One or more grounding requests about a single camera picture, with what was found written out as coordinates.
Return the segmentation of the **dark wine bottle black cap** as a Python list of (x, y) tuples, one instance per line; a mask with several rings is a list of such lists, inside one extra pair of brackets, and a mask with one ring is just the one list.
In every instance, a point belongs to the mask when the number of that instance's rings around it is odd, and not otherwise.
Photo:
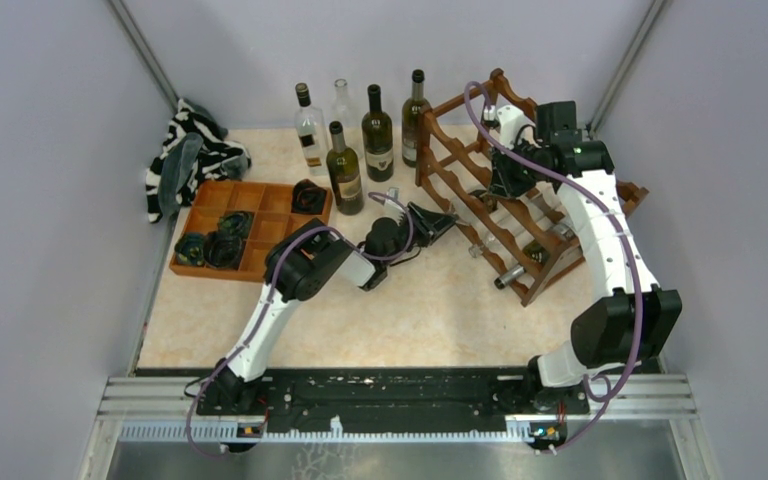
[(394, 173), (391, 117), (382, 109), (381, 87), (367, 87), (369, 110), (361, 120), (366, 171), (374, 182), (385, 182)]

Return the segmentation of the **slim clear glass bottle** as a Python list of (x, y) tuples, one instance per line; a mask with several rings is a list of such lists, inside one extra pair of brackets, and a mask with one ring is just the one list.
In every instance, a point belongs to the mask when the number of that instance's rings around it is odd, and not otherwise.
[[(490, 213), (489, 217), (499, 228), (507, 230), (514, 237), (517, 237), (525, 230), (522, 224), (504, 208), (499, 208), (495, 212)], [(504, 251), (501, 240), (487, 229), (485, 225), (479, 225), (479, 232), (483, 232), (480, 241), (474, 243), (469, 248), (469, 254), (473, 258), (481, 257), (487, 251), (496, 254)]]

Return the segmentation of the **green wine bottle silver neck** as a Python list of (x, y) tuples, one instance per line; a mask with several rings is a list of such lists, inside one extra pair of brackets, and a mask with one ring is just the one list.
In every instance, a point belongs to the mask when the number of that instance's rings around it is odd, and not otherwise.
[(364, 206), (358, 156), (348, 146), (341, 122), (330, 122), (328, 130), (332, 146), (326, 156), (326, 166), (336, 206), (343, 215), (356, 215)]

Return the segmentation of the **clear square spirit bottle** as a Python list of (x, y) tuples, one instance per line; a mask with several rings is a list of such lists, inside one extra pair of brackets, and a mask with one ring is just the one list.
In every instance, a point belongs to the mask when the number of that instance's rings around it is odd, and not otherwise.
[(327, 176), (328, 141), (323, 111), (312, 103), (306, 83), (297, 83), (295, 93), (299, 109), (294, 115), (294, 125), (305, 163), (312, 176)]

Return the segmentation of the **olive wine bottle grey cap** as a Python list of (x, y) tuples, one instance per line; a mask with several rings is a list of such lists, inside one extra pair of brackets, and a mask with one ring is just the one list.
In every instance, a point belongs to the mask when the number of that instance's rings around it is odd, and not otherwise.
[[(575, 237), (575, 232), (566, 221), (561, 221), (554, 224), (550, 228), (550, 232), (558, 235), (563, 240), (571, 240)], [(523, 253), (531, 260), (536, 261), (540, 266), (545, 266), (550, 259), (550, 252), (546, 247), (543, 247), (537, 240), (532, 240), (524, 248)], [(508, 287), (513, 281), (519, 279), (526, 273), (523, 266), (517, 265), (510, 268), (505, 273), (499, 275), (494, 280), (494, 286), (498, 290), (502, 290)]]

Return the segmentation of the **brown wooden wine rack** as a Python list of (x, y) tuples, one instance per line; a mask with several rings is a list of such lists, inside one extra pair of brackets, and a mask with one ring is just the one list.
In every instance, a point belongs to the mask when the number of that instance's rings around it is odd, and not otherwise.
[[(420, 108), (415, 183), (423, 188), (438, 206), (449, 208), (453, 203), (432, 185), (431, 177), (438, 176), (468, 211), (477, 217), (480, 224), (498, 241), (503, 251), (511, 255), (515, 261), (512, 266), (508, 267), (502, 256), (480, 240), (476, 228), (466, 225), (460, 226), (459, 230), (479, 248), (479, 256), (501, 277), (506, 276), (511, 269), (520, 272), (517, 277), (504, 283), (503, 287), (515, 292), (521, 300), (521, 305), (526, 307), (546, 287), (584, 262), (581, 245), (577, 239), (566, 239), (561, 234), (538, 225), (542, 218), (558, 223), (565, 217), (559, 209), (549, 206), (542, 199), (543, 192), (538, 189), (541, 181), (528, 180), (524, 166), (513, 168), (513, 180), (504, 180), (496, 174), (496, 164), (502, 154), (484, 136), (479, 135), (474, 142), (465, 145), (444, 133), (439, 118), (466, 104), (467, 101), (459, 97), (437, 107), (424, 105)], [(486, 190), (486, 196), (493, 198), (497, 206), (505, 209), (515, 220), (515, 224), (531, 236), (531, 241), (541, 246), (545, 260), (543, 263), (536, 257), (527, 255), (513, 230), (493, 220), (484, 201), (466, 191), (457, 175), (449, 169), (453, 163), (461, 164)]]

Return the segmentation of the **dark green wine bottle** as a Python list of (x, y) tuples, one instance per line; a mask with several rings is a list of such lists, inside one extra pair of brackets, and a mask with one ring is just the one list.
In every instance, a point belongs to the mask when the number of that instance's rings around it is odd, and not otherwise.
[(402, 106), (401, 153), (402, 161), (415, 168), (418, 158), (419, 125), (422, 109), (428, 105), (424, 93), (425, 73), (415, 69), (411, 75), (411, 94)]

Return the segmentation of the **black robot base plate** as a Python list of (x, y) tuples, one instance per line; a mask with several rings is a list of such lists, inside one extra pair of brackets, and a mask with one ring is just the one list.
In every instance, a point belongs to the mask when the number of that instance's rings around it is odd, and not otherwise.
[(258, 380), (221, 373), (200, 416), (267, 414), (270, 433), (500, 432), (508, 415), (590, 411), (580, 385), (545, 388), (526, 367), (269, 369)]

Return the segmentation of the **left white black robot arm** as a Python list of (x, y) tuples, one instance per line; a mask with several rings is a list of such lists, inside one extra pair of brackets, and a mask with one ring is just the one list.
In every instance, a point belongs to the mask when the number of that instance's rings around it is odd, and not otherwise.
[(360, 245), (347, 241), (319, 219), (305, 223), (267, 255), (264, 284), (244, 332), (204, 381), (201, 401), (209, 412), (252, 411), (260, 399), (258, 382), (289, 319), (301, 303), (312, 299), (332, 277), (341, 275), (363, 291), (377, 288), (389, 269), (420, 252), (453, 228), (458, 216), (410, 202), (388, 199), (396, 214), (376, 219)]

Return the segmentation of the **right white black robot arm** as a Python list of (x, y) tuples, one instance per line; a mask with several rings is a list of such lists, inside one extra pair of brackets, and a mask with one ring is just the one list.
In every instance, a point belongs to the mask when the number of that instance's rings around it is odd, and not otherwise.
[(622, 211), (608, 149), (584, 138), (574, 102), (540, 105), (533, 121), (515, 106), (487, 105), (481, 121), (499, 134), (493, 180), (503, 195), (551, 183), (592, 278), (593, 305), (573, 321), (568, 341), (535, 358), (537, 375), (523, 385), (527, 406), (548, 412), (561, 400), (562, 387), (657, 357), (682, 300), (660, 287), (643, 260)]

